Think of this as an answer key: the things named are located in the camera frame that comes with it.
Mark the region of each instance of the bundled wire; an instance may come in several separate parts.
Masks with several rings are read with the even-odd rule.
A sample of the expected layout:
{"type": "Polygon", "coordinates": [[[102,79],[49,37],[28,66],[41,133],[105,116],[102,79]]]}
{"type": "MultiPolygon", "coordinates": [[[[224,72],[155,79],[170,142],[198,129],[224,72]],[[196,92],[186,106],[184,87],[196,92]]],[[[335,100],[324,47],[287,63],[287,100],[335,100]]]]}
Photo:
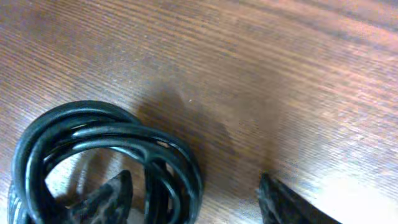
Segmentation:
{"type": "Polygon", "coordinates": [[[72,208],[56,203],[45,184],[57,164],[95,148],[121,152],[144,166],[145,223],[195,222],[203,181],[190,148],[176,137],[143,126],[127,111],[100,101],[58,106],[24,131],[12,162],[8,222],[125,223],[132,197],[127,171],[72,208]]]}

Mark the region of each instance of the wooden surface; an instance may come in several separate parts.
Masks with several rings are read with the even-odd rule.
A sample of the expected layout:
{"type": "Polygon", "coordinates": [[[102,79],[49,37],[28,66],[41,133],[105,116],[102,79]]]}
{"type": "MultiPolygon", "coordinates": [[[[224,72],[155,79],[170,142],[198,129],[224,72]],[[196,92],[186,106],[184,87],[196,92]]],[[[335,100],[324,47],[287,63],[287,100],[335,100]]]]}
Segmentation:
{"type": "MultiPolygon", "coordinates": [[[[0,3],[0,223],[19,136],[75,100],[188,142],[206,174],[198,223],[260,223],[264,170],[343,223],[398,223],[397,1],[0,3]]],[[[142,169],[105,149],[47,182],[75,201],[122,167],[142,211],[142,169]]]]}

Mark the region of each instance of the wood grain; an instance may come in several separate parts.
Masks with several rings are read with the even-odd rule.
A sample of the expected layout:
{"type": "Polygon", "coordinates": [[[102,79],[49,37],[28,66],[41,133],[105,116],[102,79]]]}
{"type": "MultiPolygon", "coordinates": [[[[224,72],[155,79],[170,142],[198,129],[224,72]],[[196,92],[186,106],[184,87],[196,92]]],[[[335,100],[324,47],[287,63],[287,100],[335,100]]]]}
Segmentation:
{"type": "MultiPolygon", "coordinates": [[[[261,223],[264,170],[340,222],[397,223],[397,7],[1,0],[0,222],[23,130],[62,103],[102,100],[192,146],[206,174],[198,223],[261,223]]],[[[123,167],[142,211],[142,169],[105,149],[47,183],[70,203],[123,167]]]]}

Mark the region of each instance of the blurry black object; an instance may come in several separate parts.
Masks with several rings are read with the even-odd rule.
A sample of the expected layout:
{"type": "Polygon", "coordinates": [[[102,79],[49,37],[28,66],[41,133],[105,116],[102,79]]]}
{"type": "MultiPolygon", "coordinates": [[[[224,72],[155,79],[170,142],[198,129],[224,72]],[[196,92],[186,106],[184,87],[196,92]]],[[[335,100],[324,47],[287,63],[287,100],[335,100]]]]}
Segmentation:
{"type": "Polygon", "coordinates": [[[338,223],[267,173],[261,176],[259,204],[264,224],[338,223]]]}
{"type": "Polygon", "coordinates": [[[8,222],[125,223],[132,197],[128,171],[122,171],[70,209],[55,202],[44,182],[64,159],[99,147],[124,153],[144,166],[145,223],[195,222],[203,181],[190,148],[169,134],[143,126],[127,111],[100,101],[58,106],[24,131],[12,163],[8,222]]]}

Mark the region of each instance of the coiled black cable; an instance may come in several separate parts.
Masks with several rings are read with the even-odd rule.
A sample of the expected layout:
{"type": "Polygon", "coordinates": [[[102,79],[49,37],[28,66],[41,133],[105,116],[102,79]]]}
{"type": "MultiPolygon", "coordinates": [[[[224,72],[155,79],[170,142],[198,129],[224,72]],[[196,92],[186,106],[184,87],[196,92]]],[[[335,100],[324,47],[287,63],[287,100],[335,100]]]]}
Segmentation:
{"type": "Polygon", "coordinates": [[[124,153],[144,166],[146,223],[196,220],[203,181],[190,148],[169,134],[143,126],[117,106],[77,101],[46,112],[22,134],[12,163],[9,223],[50,223],[65,211],[49,192],[45,177],[64,159],[99,147],[124,153]]]}

